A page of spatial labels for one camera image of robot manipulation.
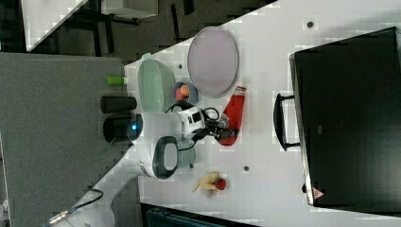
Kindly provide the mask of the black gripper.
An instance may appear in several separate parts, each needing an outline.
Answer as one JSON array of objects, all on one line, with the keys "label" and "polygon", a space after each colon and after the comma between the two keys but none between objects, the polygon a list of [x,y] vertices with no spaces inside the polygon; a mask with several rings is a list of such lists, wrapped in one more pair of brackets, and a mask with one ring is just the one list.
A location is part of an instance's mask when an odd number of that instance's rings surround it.
[{"label": "black gripper", "polygon": [[239,134],[239,130],[224,129],[217,120],[206,120],[204,132],[206,135],[215,136],[217,141],[236,137]]}]

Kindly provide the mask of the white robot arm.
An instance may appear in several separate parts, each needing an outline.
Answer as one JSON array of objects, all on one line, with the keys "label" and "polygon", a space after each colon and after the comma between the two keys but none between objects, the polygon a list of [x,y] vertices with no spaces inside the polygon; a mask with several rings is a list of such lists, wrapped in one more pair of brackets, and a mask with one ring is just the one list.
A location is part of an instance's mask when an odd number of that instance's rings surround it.
[{"label": "white robot arm", "polygon": [[239,130],[227,128],[207,114],[208,109],[192,106],[178,112],[137,113],[130,121],[127,136],[138,152],[139,165],[150,178],[165,180],[178,166],[168,169],[166,154],[192,149],[199,140],[234,138]]}]

